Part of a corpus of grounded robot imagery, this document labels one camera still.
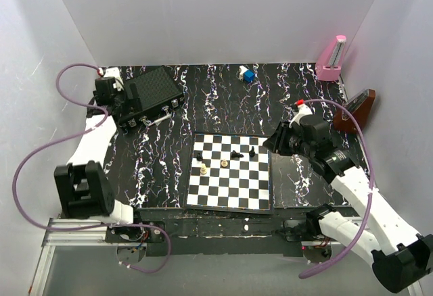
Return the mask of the black aluminium poker case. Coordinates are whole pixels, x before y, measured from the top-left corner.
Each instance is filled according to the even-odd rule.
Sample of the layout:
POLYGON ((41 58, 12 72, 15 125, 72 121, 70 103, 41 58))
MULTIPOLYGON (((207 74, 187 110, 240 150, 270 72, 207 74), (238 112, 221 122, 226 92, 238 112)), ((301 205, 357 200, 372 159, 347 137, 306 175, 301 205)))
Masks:
POLYGON ((124 91, 130 97, 130 85, 133 83, 137 85, 142 110, 116 120, 121 128, 130 129, 139 125, 149 127, 159 124, 171 118, 173 112, 184 102, 183 90, 170 75, 166 66, 152 67, 128 79, 124 83, 124 91))

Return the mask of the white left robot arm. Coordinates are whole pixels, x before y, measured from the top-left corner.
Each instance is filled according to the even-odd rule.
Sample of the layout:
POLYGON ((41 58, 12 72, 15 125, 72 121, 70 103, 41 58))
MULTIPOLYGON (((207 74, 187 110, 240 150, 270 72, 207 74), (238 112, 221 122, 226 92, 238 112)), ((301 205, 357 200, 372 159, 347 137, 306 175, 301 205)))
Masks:
POLYGON ((137 213, 114 196, 104 172, 104 160, 111 138, 116 133, 112 116, 90 109, 83 136, 68 163, 54 170, 55 185, 62 213, 67 219, 97 220, 117 224, 120 233, 130 242, 138 241, 144 233, 137 213))

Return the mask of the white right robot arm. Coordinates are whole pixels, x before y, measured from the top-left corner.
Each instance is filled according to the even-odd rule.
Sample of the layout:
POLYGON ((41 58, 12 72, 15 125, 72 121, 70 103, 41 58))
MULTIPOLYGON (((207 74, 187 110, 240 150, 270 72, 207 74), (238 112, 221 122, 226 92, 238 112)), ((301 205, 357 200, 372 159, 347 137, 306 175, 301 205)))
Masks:
POLYGON ((369 185, 373 178, 356 165, 349 151, 334 145, 325 120, 309 114, 281 122, 263 146, 280 156, 307 158, 313 170, 363 217, 356 225, 332 206, 320 206, 306 215, 310 238, 329 237, 357 254, 391 293, 432 273, 432 235, 419 233, 369 185))

